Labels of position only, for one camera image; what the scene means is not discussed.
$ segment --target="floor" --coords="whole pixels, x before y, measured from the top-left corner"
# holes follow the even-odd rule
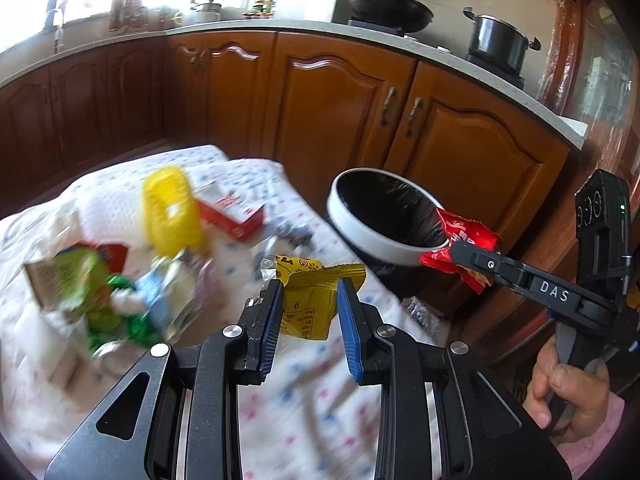
[[[65,180],[64,182],[61,182],[57,186],[54,186],[53,188],[47,190],[46,192],[38,195],[36,198],[29,200],[24,205],[24,207],[20,209],[41,204],[43,202],[48,202],[49,200],[54,199],[55,197],[60,195],[60,193],[62,193],[69,186],[69,184],[71,184],[73,181],[75,181],[76,179],[78,179],[79,177],[85,174],[92,173],[97,170],[101,170],[102,168],[108,168],[109,166],[113,166],[114,164],[127,162],[128,160],[135,160],[137,158],[143,158],[145,156],[155,155],[156,153],[170,152],[171,150],[177,150],[181,147],[182,146],[178,146],[166,140],[162,140],[161,142],[155,142],[148,146],[143,146],[142,148],[139,148],[137,150],[132,150],[130,152],[124,153],[123,155],[119,155],[110,160],[107,160],[106,162],[99,164],[98,166],[89,168],[88,170],[83,171],[82,173],[76,174],[72,178],[68,178],[67,180]]]

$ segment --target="hand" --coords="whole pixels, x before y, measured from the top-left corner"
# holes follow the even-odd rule
[[[558,364],[555,336],[538,353],[523,404],[524,409],[542,429],[551,421],[551,412],[545,402],[545,395],[550,389],[575,405],[571,420],[560,422],[556,426],[556,430],[564,431],[558,442],[575,442],[591,436],[604,422],[609,403],[607,365],[599,362],[596,373],[591,375],[579,368]]]

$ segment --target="wooden cabinet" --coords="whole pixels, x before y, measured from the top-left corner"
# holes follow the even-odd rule
[[[106,92],[105,49],[89,50],[49,66],[51,106],[70,175],[113,154]]]
[[[162,38],[111,45],[108,70],[116,151],[126,152],[162,139]]]
[[[262,155],[281,162],[302,197],[324,213],[336,175],[382,166],[415,65],[367,44],[278,33]]]
[[[569,146],[549,127],[477,82],[421,62],[385,169],[461,216],[484,223],[509,251],[564,164]],[[469,294],[433,273],[425,298],[449,314]]]
[[[164,44],[162,108],[164,132],[181,144],[206,144],[203,34],[169,36]]]
[[[208,32],[198,62],[205,74],[206,140],[229,158],[260,155],[276,33]]]
[[[7,179],[7,202],[0,213],[12,211],[65,178],[50,99],[47,68],[0,88],[0,177]]]

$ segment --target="gas stove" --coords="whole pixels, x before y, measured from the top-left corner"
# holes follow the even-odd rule
[[[484,68],[488,72],[497,75],[499,78],[504,79],[507,83],[511,83],[516,88],[522,90],[524,86],[524,79],[519,75],[515,75],[513,73],[507,72],[503,70],[501,67],[495,65],[494,63],[487,61],[485,59],[481,59],[477,56],[472,56],[471,54],[467,54],[465,59],[480,68]]]
[[[352,27],[368,28],[369,30],[378,30],[380,32],[386,32],[387,34],[392,34],[393,36],[400,36],[401,38],[404,36],[404,32],[399,27],[385,27],[385,25],[363,22],[362,20],[357,20],[356,18],[351,18],[347,22],[347,25],[351,25]]]

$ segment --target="yellow snack bag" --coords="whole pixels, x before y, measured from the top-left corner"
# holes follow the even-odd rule
[[[351,278],[359,290],[366,270],[364,264],[323,267],[317,260],[276,256],[276,277],[285,286],[280,332],[325,340],[336,313],[338,280]]]

